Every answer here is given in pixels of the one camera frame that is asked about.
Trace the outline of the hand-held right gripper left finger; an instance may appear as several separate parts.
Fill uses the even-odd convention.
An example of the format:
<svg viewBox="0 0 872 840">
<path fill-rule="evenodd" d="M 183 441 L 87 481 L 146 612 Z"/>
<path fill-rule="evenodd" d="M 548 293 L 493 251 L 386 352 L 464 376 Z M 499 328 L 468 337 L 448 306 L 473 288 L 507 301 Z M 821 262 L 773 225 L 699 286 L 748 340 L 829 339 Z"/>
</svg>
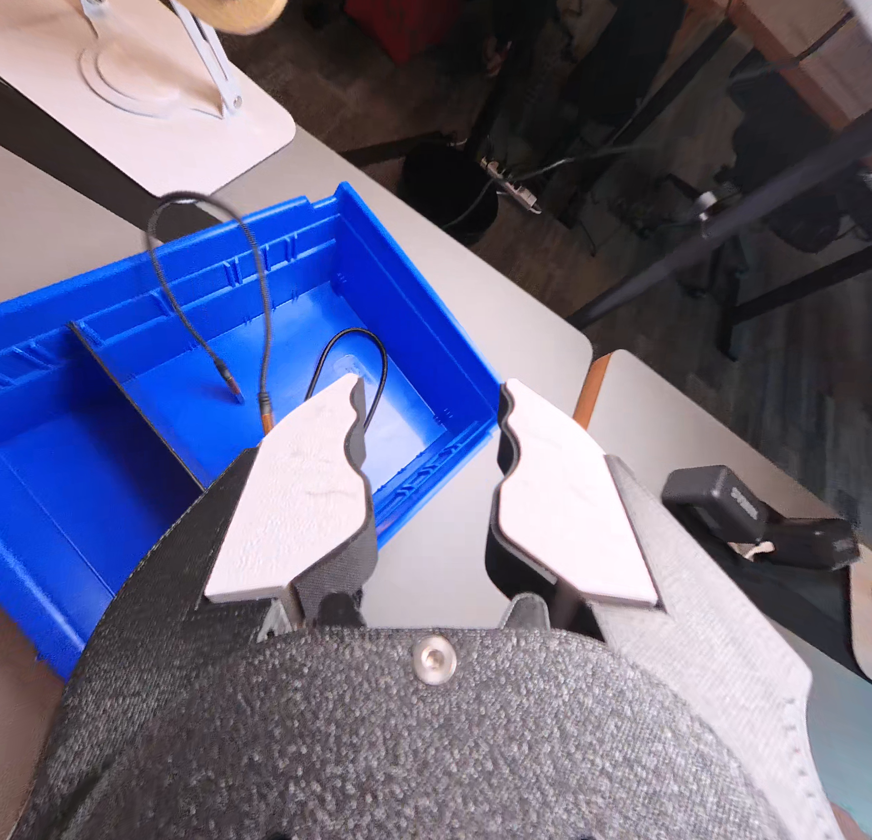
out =
<svg viewBox="0 0 872 840">
<path fill-rule="evenodd" d="M 303 609 L 362 592 L 377 563 L 363 472 L 365 381 L 346 373 L 283 417 L 261 441 L 204 597 L 215 604 L 277 598 Z"/>
</svg>

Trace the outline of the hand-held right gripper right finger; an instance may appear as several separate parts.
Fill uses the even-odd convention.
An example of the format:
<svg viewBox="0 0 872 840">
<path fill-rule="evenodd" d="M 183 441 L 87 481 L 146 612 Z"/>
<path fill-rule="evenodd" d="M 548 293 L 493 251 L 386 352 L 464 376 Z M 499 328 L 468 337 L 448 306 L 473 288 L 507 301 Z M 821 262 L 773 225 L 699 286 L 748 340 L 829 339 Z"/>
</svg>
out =
<svg viewBox="0 0 872 840">
<path fill-rule="evenodd" d="M 604 451 L 585 429 L 516 378 L 500 388 L 502 474 L 486 571 L 508 597 L 652 609 L 659 595 Z"/>
</svg>

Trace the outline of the blue plastic bin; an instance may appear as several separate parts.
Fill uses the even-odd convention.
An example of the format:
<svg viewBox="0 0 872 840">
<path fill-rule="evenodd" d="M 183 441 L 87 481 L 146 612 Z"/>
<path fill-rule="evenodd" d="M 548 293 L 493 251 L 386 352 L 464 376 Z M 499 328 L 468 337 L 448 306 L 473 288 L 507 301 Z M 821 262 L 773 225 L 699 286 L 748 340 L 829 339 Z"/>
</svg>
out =
<svg viewBox="0 0 872 840">
<path fill-rule="evenodd" d="M 366 431 L 379 549 L 495 430 L 500 380 L 346 183 L 244 218 L 271 297 L 276 420 L 302 403 L 326 344 L 361 328 L 386 387 Z M 139 561 L 263 437 L 263 298 L 228 222 L 2 304 L 2 608 L 63 681 Z"/>
</svg>

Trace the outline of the black power brick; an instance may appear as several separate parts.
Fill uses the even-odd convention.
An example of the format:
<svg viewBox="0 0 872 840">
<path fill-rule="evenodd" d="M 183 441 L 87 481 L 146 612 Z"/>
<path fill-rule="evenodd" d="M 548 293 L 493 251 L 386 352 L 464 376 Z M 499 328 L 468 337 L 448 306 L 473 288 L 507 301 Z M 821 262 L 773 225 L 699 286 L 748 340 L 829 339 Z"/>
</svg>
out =
<svg viewBox="0 0 872 840">
<path fill-rule="evenodd" d="M 850 522 L 834 517 L 785 517 L 725 465 L 671 472 L 661 500 L 682 523 L 701 526 L 748 562 L 835 572 L 862 556 Z"/>
</svg>

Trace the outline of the white power strip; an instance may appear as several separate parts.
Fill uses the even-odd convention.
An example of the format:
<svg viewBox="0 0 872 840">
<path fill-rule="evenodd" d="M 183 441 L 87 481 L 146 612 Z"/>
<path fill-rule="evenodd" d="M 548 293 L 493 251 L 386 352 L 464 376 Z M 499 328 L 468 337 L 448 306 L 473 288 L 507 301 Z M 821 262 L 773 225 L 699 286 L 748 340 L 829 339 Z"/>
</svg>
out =
<svg viewBox="0 0 872 840">
<path fill-rule="evenodd" d="M 511 198 L 519 207 L 530 214 L 540 215 L 542 213 L 537 196 L 522 183 L 510 180 L 507 170 L 501 169 L 496 159 L 484 157 L 479 160 L 479 164 L 495 183 L 498 194 Z"/>
</svg>

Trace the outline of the black trash bin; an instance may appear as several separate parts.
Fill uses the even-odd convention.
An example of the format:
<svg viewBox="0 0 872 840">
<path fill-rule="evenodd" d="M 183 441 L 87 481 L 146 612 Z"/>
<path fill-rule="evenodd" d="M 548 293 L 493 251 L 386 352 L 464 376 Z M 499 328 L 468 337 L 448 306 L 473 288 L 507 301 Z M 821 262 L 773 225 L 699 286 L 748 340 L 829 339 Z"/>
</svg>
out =
<svg viewBox="0 0 872 840">
<path fill-rule="evenodd" d="M 398 195 L 428 221 L 471 247 L 499 210 L 495 181 L 466 153 L 434 140 L 420 142 L 403 161 Z"/>
</svg>

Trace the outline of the black tripod pole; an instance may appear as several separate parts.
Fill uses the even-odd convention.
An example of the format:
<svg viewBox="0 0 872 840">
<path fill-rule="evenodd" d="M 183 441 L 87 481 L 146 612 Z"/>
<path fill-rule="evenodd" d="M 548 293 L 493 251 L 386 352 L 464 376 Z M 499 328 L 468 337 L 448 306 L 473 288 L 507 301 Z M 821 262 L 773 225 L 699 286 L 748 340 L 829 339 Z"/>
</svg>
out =
<svg viewBox="0 0 872 840">
<path fill-rule="evenodd" d="M 871 153 L 871 113 L 860 116 L 825 147 L 785 169 L 741 202 L 717 214 L 699 234 L 683 242 L 665 257 L 634 276 L 606 289 L 567 317 L 583 331 L 681 270 L 710 257 L 714 249 L 743 228 L 753 224 L 807 191 L 832 180 L 856 161 Z"/>
</svg>

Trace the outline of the white stand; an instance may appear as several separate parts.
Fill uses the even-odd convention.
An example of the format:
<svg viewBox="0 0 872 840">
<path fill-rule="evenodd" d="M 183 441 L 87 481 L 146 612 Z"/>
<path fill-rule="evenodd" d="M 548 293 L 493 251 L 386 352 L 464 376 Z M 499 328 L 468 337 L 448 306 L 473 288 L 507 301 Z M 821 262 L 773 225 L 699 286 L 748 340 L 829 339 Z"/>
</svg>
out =
<svg viewBox="0 0 872 840">
<path fill-rule="evenodd" d="M 296 134 L 170 0 L 1 0 L 2 81 L 149 194 L 212 194 Z"/>
</svg>

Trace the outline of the red box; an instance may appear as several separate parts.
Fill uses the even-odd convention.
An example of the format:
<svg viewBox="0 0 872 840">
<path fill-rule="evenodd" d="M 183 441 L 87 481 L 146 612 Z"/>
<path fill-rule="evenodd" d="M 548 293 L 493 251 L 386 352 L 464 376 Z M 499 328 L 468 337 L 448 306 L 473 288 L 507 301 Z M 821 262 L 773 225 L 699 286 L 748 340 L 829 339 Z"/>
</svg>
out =
<svg viewBox="0 0 872 840">
<path fill-rule="evenodd" d="M 344 0 L 347 17 L 403 65 L 441 43 L 465 0 Z"/>
</svg>

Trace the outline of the wooden desk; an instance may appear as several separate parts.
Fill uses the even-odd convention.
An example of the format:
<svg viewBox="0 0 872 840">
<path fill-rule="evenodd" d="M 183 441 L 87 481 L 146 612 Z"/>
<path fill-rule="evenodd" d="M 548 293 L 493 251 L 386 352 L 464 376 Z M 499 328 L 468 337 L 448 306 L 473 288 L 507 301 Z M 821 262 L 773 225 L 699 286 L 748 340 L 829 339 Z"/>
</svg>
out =
<svg viewBox="0 0 872 840">
<path fill-rule="evenodd" d="M 727 18 L 768 60 L 798 57 L 840 19 L 847 22 L 783 75 L 835 131 L 870 110 L 870 0 L 684 0 L 692 12 Z"/>
</svg>

